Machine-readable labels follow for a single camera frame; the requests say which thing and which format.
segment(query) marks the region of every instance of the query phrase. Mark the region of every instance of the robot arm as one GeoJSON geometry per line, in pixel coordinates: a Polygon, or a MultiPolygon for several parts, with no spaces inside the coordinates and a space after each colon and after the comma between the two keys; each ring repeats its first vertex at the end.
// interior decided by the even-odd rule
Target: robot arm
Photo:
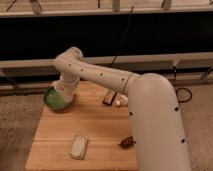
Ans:
{"type": "Polygon", "coordinates": [[[128,96],[138,170],[191,171],[181,113],[170,82],[158,74],[138,75],[85,64],[79,61],[81,57],[79,49],[71,48],[55,59],[61,81],[74,89],[82,77],[128,96]]]}

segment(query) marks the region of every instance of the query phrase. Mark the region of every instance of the wooden tabletop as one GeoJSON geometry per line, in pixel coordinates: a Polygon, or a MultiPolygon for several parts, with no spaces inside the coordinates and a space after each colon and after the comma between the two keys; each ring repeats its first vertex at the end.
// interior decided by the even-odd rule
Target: wooden tabletop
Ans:
{"type": "Polygon", "coordinates": [[[82,81],[73,104],[59,113],[44,108],[27,171],[136,170],[135,149],[118,144],[131,135],[127,107],[102,104],[107,89],[82,81]],[[74,136],[89,139],[84,160],[71,159],[74,136]]]}

